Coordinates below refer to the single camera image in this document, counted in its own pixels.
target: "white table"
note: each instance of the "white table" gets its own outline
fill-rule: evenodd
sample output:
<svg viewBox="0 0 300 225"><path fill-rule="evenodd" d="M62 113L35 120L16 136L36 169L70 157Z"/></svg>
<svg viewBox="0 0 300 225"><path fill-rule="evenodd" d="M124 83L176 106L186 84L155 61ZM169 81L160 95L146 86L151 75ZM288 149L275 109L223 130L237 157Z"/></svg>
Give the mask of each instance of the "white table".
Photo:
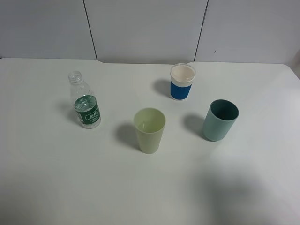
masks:
<svg viewBox="0 0 300 225"><path fill-rule="evenodd" d="M169 97L171 65L0 60L0 224L296 225L300 82L284 65L192 62L188 99ZM102 122L84 129L69 101L81 71ZM210 103L234 102L228 135L198 135ZM158 151L136 147L144 107L167 118Z"/></svg>

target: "plastic bottle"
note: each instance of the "plastic bottle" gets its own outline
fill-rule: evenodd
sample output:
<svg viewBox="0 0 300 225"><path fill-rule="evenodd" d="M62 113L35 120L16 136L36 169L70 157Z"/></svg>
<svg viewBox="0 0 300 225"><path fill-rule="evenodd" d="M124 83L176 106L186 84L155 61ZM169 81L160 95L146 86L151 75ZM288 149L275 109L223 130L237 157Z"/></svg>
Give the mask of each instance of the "plastic bottle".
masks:
<svg viewBox="0 0 300 225"><path fill-rule="evenodd" d="M82 126L87 129L97 127L101 122L101 115L94 92L83 80L80 72L71 72L68 78L71 84L71 100Z"/></svg>

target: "paper cup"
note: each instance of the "paper cup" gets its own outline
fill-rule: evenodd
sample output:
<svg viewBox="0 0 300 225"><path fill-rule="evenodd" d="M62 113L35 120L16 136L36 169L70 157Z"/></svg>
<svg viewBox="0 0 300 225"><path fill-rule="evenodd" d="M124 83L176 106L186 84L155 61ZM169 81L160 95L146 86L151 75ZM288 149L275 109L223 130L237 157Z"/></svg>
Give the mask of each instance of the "paper cup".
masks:
<svg viewBox="0 0 300 225"><path fill-rule="evenodd" d="M230 101L212 102L202 128L204 136L211 141L222 140L238 116L238 108Z"/></svg>
<svg viewBox="0 0 300 225"><path fill-rule="evenodd" d="M179 63L171 68L171 96L175 100L187 98L196 71L188 64Z"/></svg>
<svg viewBox="0 0 300 225"><path fill-rule="evenodd" d="M137 112L134 124L141 151L156 152L165 128L165 115L158 109L145 108Z"/></svg>

